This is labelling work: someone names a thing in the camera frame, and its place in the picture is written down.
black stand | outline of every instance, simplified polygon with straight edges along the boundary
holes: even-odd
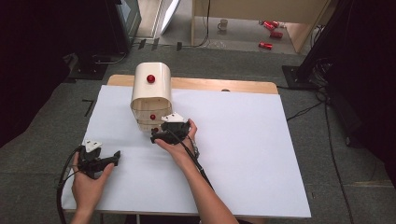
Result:
[[[306,55],[300,66],[282,66],[283,75],[285,76],[290,89],[310,90],[318,88],[310,82],[313,68],[322,60],[330,59],[336,55],[337,46],[333,43],[343,43],[346,36],[346,27],[344,26],[347,24],[344,24],[340,18],[343,16],[345,18],[348,17],[349,11],[347,9],[349,3],[350,0],[342,0],[338,2],[332,17],[323,29],[322,34],[319,36],[314,47]]]
[[[102,80],[107,70],[106,63],[77,62],[70,72],[70,79]]]
[[[313,90],[318,87],[312,84],[309,79],[302,79],[297,76],[299,66],[282,65],[283,75],[288,82],[289,89],[292,90]]]

red knob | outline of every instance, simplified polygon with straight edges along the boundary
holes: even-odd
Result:
[[[155,82],[155,76],[154,75],[148,75],[148,83],[154,83]]]

white paper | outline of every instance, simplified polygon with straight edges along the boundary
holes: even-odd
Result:
[[[172,90],[172,98],[173,110],[196,123],[199,162],[233,214],[311,216],[279,95]],[[85,135],[103,143],[101,158],[121,152],[97,209],[197,214],[172,158],[139,131],[131,99],[131,87],[103,86]],[[76,208],[72,182],[64,209]]]

white cylinder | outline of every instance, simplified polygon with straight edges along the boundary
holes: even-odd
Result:
[[[164,63],[141,63],[136,67],[131,109],[142,132],[163,123],[172,114],[171,72]]]

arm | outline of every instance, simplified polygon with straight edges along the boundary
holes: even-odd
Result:
[[[191,126],[189,137],[192,140],[195,140],[197,127],[191,119],[189,119],[189,122]],[[165,143],[161,139],[156,139],[155,142],[158,144],[158,146],[162,147],[171,154],[175,163],[181,169],[184,176],[186,176],[200,218],[204,224],[238,223],[228,207],[219,198],[215,191],[206,183],[181,144],[173,146]],[[183,140],[183,143],[189,149],[192,149],[190,139],[186,138]]]
[[[73,160],[73,170],[76,173],[73,182],[73,195],[77,208],[73,216],[72,224],[90,223],[93,211],[102,197],[105,183],[114,168],[114,163],[110,163],[98,179],[91,179],[87,175],[78,171],[78,152]]]

